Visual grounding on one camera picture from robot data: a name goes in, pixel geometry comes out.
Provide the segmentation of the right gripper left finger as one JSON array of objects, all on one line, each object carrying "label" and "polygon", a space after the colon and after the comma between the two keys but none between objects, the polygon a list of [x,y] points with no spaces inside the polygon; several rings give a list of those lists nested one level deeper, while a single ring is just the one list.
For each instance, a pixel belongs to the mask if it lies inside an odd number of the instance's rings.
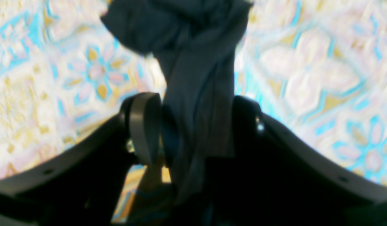
[{"label": "right gripper left finger", "polygon": [[155,164],[161,98],[144,92],[77,145],[0,180],[0,226],[108,226],[129,169]]}]

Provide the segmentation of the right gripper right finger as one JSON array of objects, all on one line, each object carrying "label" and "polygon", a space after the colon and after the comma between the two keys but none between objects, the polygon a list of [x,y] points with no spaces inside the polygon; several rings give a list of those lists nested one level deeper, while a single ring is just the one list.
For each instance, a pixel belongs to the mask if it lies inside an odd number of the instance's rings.
[{"label": "right gripper right finger", "polygon": [[235,159],[217,186],[219,217],[234,226],[387,226],[387,187],[368,181],[309,147],[235,96]]}]

